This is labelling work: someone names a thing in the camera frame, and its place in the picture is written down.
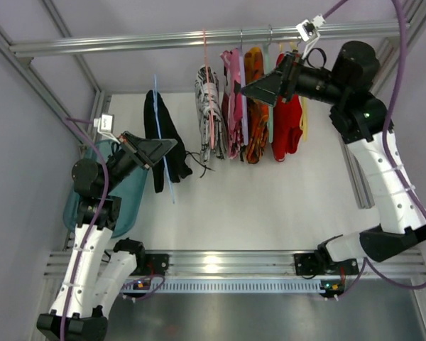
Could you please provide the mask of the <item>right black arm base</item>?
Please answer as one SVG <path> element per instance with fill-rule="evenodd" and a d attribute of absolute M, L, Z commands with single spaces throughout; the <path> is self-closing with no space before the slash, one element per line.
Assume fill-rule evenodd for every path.
<path fill-rule="evenodd" d="M 295 273 L 305 279 L 316 276 L 358 275 L 359 267 L 356 259 L 334 262 L 318 251 L 295 253 Z"/>

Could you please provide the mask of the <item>blue hanger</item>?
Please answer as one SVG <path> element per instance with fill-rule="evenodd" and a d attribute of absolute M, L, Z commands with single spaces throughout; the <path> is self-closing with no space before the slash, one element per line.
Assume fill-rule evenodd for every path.
<path fill-rule="evenodd" d="M 161 132 L 161 125 L 160 125 L 159 111 L 158 111 L 158 80 L 157 80 L 156 74 L 153 75 L 153 110 L 154 110 L 154 114 L 155 114 L 155 123 L 156 123 L 156 126 L 157 126 L 158 138 L 162 139 L 163 136 L 162 136 L 162 132 Z M 170 180 L 168 161 L 167 161 L 166 156 L 163 157 L 163 164 L 164 164 L 164 167 L 165 167 L 165 177 L 166 177 L 166 180 L 168 181 L 171 200 L 172 200 L 172 203 L 175 204 L 175 195 L 174 195 L 174 192 L 173 192 L 173 184 Z"/>

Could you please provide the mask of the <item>black trousers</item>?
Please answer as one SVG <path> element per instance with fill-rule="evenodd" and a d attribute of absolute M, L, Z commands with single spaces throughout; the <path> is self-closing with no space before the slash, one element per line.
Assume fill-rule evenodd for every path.
<path fill-rule="evenodd" d="M 171 182 L 179 183 L 182 179 L 192 175 L 192 169 L 186 163 L 186 157 L 188 155 L 191 155 L 194 161 L 204 168 L 204 173 L 201 175 L 201 178 L 204 176 L 206 171 L 213 171 L 212 168 L 201 164 L 200 160 L 195 159 L 195 152 L 187 151 L 160 93 L 158 93 L 158 111 L 163 136 L 162 139 L 175 139 L 177 141 L 177 145 L 166 155 Z M 143 107 L 143 123 L 146 138 L 158 139 L 155 114 L 153 110 L 153 90 L 149 90 L 146 93 Z M 158 162 L 158 164 L 153 167 L 152 171 L 155 193 L 161 193 L 165 184 L 165 167 L 163 161 Z"/>

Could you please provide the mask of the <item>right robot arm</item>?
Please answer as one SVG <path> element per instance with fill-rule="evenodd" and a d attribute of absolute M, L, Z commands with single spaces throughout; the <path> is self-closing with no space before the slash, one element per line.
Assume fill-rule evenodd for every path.
<path fill-rule="evenodd" d="M 317 272 L 368 258 L 383 262 L 426 240 L 426 211 L 420 207 L 400 159 L 385 104 L 370 91 L 380 67 L 367 43 L 345 43 L 331 70 L 314 68 L 299 53 L 286 53 L 268 74 L 242 94 L 275 106 L 295 95 L 329 104 L 329 118 L 368 181 L 379 222 L 375 227 L 332 237 L 314 251 Z"/>

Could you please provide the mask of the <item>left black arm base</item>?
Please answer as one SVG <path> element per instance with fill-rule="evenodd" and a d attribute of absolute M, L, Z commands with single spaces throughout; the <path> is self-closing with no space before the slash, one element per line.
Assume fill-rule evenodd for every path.
<path fill-rule="evenodd" d="M 146 254 L 138 258 L 137 267 L 131 276 L 165 275 L 169 268 L 169 254 Z"/>

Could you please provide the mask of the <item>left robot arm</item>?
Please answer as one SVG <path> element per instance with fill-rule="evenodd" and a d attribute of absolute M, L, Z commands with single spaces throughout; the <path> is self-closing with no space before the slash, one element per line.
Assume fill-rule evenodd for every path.
<path fill-rule="evenodd" d="M 104 340 L 114 301 L 126 279 L 144 266 L 143 244 L 122 239 L 100 269 L 121 209 L 121 198 L 111 192 L 137 168 L 160 163 L 177 141 L 142 139 L 125 131 L 115 143 L 118 148 L 108 158 L 92 144 L 96 156 L 72 167 L 74 192 L 80 197 L 75 240 L 58 295 L 37 319 L 37 330 L 47 340 Z"/>

